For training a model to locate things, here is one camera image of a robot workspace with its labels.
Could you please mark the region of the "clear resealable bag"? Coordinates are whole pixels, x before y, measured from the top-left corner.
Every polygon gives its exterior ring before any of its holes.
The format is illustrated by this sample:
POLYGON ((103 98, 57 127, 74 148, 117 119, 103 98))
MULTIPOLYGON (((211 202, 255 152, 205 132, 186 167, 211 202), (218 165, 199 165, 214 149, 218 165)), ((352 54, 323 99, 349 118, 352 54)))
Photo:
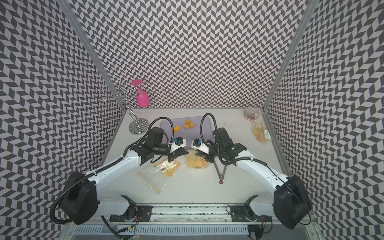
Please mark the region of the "clear resealable bag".
POLYGON ((210 164, 202 156, 198 156, 197 152, 189 152, 186 157, 186 165, 192 169, 205 169, 210 164))
POLYGON ((266 144, 272 140, 263 116, 260 114, 255 114, 255 123, 252 128, 252 133, 261 144, 266 144))

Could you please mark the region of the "red metal tongs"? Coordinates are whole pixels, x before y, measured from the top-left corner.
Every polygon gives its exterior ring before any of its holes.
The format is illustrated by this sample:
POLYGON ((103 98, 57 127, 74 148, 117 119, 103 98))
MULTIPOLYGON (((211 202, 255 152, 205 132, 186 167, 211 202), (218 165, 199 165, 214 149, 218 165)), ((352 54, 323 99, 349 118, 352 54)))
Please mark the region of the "red metal tongs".
POLYGON ((227 170, 227 166, 224 166, 222 171, 219 169, 219 165, 216 162, 214 162, 214 166, 219 177, 219 184, 222 185, 224 183, 224 177, 227 170))

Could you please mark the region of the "clear bag with cookies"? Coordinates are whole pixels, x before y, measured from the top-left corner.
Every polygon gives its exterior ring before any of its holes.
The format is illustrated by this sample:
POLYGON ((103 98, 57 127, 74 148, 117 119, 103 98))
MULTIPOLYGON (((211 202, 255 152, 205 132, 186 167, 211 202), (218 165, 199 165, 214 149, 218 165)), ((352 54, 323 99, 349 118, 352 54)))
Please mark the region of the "clear bag with cookies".
POLYGON ((160 194, 180 167, 181 164, 178 161, 169 162, 165 158, 162 162, 150 163, 139 172, 139 176, 150 189, 160 194))

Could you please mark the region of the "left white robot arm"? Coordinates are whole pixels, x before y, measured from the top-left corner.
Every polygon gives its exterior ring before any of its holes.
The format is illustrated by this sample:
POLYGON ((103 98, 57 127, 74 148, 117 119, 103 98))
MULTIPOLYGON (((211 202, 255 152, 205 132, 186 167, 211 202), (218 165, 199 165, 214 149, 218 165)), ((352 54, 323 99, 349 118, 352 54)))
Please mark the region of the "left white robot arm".
POLYGON ((122 195, 119 200, 107 200, 99 196, 111 182, 125 173, 140 167, 155 155, 166 156, 171 162, 187 155, 187 140, 171 133, 163 143, 165 130, 149 125, 145 135, 128 145, 116 160, 85 174, 74 172, 65 182, 63 192, 51 205, 49 217, 55 224, 70 222, 81 225, 94 216, 125 216, 132 221, 138 216, 137 204, 122 195))

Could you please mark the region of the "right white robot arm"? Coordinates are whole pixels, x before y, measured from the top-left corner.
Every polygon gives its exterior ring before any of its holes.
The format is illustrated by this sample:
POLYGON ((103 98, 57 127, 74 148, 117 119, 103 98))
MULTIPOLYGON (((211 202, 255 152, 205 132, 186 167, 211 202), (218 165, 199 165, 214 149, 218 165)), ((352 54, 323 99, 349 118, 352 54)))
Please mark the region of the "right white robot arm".
POLYGON ((273 196, 272 201, 257 201, 256 196, 252 196, 245 203, 255 216, 275 217, 290 230, 310 216, 312 203, 300 177, 289 177, 274 170, 244 145, 234 143, 225 128, 218 128, 217 124, 214 126, 213 141, 200 139, 193 146, 210 161, 219 159, 224 166, 234 165, 245 170, 268 189, 273 196))

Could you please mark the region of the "lavender plastic tray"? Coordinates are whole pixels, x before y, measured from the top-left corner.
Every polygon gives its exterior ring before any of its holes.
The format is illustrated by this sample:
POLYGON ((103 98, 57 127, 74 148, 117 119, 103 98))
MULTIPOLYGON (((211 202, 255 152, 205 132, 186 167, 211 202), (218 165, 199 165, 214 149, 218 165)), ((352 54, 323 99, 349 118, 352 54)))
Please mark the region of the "lavender plastic tray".
MULTIPOLYGON (((174 128, 176 127, 180 128, 178 131, 174 132, 174 138, 178 138, 178 137, 184 138, 187 141, 187 146, 185 147, 186 150, 192 149, 191 144, 194 141, 194 139, 201 139, 201 134, 200 134, 201 120, 202 120, 202 116, 172 119, 174 128), (187 120, 189 120, 195 126, 190 128, 185 128, 185 124, 187 120)), ((214 129, 211 125, 210 120, 208 118, 205 118, 202 126, 202 131, 203 131, 203 137, 206 142, 208 142, 208 140, 212 142, 215 141, 213 136, 213 130, 214 129)))

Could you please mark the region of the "small pink stacked bowls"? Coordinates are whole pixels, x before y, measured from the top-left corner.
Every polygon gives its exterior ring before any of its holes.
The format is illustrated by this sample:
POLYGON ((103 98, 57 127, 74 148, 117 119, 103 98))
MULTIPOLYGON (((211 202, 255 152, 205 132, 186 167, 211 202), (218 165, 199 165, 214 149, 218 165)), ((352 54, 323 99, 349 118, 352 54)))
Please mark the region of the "small pink stacked bowls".
POLYGON ((259 113, 259 108, 247 107, 244 109, 244 117, 249 121, 255 121, 259 113))

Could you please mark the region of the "pink plastic wine glass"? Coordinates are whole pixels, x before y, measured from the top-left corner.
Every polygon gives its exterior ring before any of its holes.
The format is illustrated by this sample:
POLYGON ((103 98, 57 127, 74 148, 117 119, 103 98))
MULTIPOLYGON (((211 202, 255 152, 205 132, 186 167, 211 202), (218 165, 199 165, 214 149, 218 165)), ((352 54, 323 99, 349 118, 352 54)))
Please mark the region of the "pink plastic wine glass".
POLYGON ((136 99, 138 102, 139 107, 145 108, 148 107, 151 104, 150 98, 148 94, 141 89, 141 84, 143 83, 143 80, 133 80, 131 82, 131 86, 137 87, 138 92, 136 94, 136 99))

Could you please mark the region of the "aluminium mounting rail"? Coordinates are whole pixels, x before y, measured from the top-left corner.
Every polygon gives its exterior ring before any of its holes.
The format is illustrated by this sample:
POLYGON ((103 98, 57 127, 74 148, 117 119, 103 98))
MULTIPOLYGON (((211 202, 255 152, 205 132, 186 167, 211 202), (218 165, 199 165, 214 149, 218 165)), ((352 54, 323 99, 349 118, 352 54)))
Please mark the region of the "aluminium mounting rail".
MULTIPOLYGON (((84 224, 94 218, 104 216, 110 221, 111 215, 121 216, 129 207, 153 206, 151 219, 149 222, 232 222, 228 212, 230 205, 242 204, 135 204, 124 201, 111 201, 99 204, 99 208, 92 212, 90 210, 80 211, 73 217, 76 225, 84 224)), ((270 217, 272 221, 280 221, 275 217, 270 217)), ((314 220, 312 210, 309 217, 302 220, 301 225, 308 225, 314 220)))

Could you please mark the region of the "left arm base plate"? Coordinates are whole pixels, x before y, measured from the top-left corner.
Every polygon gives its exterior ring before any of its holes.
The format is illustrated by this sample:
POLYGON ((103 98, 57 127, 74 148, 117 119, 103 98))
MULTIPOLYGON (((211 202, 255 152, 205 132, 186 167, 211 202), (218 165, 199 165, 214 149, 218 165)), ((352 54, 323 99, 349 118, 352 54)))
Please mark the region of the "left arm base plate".
POLYGON ((152 215, 153 206, 129 207, 121 216, 111 215, 110 222, 117 223, 136 223, 149 222, 152 215))

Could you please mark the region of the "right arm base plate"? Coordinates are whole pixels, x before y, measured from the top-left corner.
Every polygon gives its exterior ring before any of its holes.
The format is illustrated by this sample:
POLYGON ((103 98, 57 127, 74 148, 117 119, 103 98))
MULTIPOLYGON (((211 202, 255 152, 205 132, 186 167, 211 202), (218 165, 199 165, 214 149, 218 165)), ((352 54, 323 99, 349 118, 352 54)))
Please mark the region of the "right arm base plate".
POLYGON ((230 205, 228 212, 231 215, 232 222, 270 222, 268 216, 257 215, 250 207, 244 205, 230 205))

